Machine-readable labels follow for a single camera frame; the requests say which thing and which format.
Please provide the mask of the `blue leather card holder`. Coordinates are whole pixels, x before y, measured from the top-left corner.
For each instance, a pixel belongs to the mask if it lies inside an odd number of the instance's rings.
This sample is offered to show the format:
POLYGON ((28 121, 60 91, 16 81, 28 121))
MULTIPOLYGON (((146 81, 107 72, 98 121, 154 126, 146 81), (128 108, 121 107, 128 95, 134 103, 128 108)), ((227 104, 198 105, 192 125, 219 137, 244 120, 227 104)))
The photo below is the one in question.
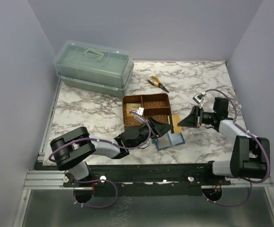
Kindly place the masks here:
POLYGON ((171 133, 171 131, 169 131, 162 137, 152 140, 152 143, 155 145, 157 150, 164 150, 185 144, 185 140, 182 133, 171 133))

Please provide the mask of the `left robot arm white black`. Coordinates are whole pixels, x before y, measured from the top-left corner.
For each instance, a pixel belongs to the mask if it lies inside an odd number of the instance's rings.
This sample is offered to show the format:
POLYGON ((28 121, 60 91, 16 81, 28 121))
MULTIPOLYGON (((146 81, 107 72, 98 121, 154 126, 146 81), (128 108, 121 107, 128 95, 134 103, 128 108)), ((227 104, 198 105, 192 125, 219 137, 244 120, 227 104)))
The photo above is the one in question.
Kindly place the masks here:
POLYGON ((173 125, 147 119, 135 114, 142 126, 127 127, 123 133, 113 139, 91 137, 86 127, 79 127, 50 142, 52 153, 49 160, 56 163, 58 170, 70 170, 90 155, 121 159, 130 150, 139 149, 150 139, 156 139, 173 129, 173 125))

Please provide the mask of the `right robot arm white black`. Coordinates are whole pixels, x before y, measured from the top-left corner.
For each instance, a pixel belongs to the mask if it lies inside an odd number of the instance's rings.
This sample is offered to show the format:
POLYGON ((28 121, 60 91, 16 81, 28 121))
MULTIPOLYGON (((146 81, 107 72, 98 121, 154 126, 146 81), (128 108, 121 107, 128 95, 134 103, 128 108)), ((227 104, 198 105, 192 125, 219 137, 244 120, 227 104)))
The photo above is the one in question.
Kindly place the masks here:
POLYGON ((233 143, 230 160, 212 161, 209 173, 217 176, 264 179, 270 174, 270 143, 266 138, 250 136, 228 117, 229 100, 214 99, 213 112, 205 112, 200 105, 178 123, 180 127, 199 128, 209 125, 233 143))

